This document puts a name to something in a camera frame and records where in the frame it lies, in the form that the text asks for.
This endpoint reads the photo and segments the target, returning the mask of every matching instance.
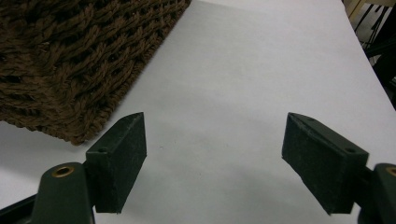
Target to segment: white table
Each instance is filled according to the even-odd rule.
[[[98,224],[356,223],[357,205],[328,217],[281,159],[290,111],[369,151],[370,168],[396,162],[395,111],[339,0],[194,1],[107,128],[140,111],[148,157],[122,214]],[[4,122],[0,134],[0,207],[95,141]]]

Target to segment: white tabletop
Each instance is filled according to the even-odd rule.
[[[141,111],[148,156],[121,215],[98,224],[356,223],[357,205],[328,217],[281,159],[288,112],[369,151],[370,168],[396,162],[395,111],[340,0],[193,1],[106,127]],[[0,207],[95,141],[0,134]]]

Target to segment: brown wicker basket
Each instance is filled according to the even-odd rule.
[[[0,1],[0,120],[94,137],[190,1]]]

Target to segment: woven basket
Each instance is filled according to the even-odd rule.
[[[0,1],[0,120],[94,137],[190,1]]]

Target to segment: black metal bracket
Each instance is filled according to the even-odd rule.
[[[396,223],[396,165],[371,171],[369,153],[319,121],[289,113],[283,159],[301,177],[323,209],[349,214],[361,207],[360,224]]]
[[[120,213],[147,156],[143,113],[116,122],[81,164],[50,168],[37,195],[0,211],[2,224],[92,224],[98,213]]]

